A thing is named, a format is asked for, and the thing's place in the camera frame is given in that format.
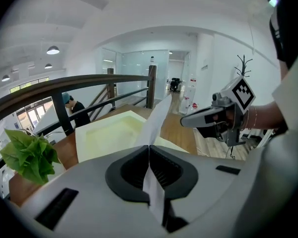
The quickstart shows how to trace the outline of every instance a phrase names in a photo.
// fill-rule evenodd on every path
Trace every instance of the glass door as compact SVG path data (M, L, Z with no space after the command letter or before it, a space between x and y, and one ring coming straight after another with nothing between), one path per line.
M38 114L39 119L41 120L42 116L45 114L43 105L36 108L36 113Z
M17 116L23 129L29 129L30 131L33 131L33 124L29 118L27 111L24 110L24 112L18 112Z
M35 109L32 109L30 111L28 111L29 117L31 119L31 122L33 124L34 127L36 127L36 125L39 123L39 117L37 115L37 112Z

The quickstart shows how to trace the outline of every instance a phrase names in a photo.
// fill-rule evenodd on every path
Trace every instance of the bracelet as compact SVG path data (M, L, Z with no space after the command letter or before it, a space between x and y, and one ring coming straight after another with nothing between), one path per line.
M246 126L248 124L248 118L249 118L249 110L247 110L247 121L246 121L246 125L245 125L244 129L240 129L239 131L243 131L243 130L246 129Z
M254 122L254 125L253 125L253 127L252 127L252 128L254 128L254 127L255 127L255 125L256 125L256 120L257 120L257 111L256 111L256 108L255 108L255 106L254 106L254 110L255 110L255 122Z

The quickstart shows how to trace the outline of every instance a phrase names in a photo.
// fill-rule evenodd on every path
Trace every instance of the black railing post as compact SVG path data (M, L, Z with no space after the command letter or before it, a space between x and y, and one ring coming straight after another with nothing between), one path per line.
M60 124L66 134L66 136L70 135L74 132L74 129L71 125L71 121L69 119L68 113L66 112L65 105L63 103L62 93L54 93L52 94L52 100L55 108L56 115L60 121Z
M107 74L114 74L114 68L107 68ZM115 86L114 86L114 83L110 83L108 84L108 88L107 88L107 91L108 91L108 98L109 99L112 99L115 97ZM116 109L116 104L115 102L112 103L112 109Z
M149 76L152 77L151 81L148 81L147 87L149 88L147 91L147 101L146 101L146 108L152 109L153 108L153 101L154 101L154 87L155 87L155 76L157 72L157 66L150 65L149 66Z

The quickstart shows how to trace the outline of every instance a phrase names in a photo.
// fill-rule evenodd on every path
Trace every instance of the green leafy plant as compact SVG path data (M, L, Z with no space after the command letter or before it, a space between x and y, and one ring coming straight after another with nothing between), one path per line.
M52 145L43 137L29 136L20 130L5 130L10 138L0 153L7 166L37 184L48 182L53 175L52 162L60 163Z

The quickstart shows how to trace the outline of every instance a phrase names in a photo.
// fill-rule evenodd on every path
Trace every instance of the person with blue cap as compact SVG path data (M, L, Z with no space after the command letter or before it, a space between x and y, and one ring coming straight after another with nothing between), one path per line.
M74 100L73 97L68 93L63 93L62 97L64 105L69 110L70 114L85 109L84 105L81 102ZM76 124L76 128L90 123L88 113L80 115L79 117L75 118L74 121Z

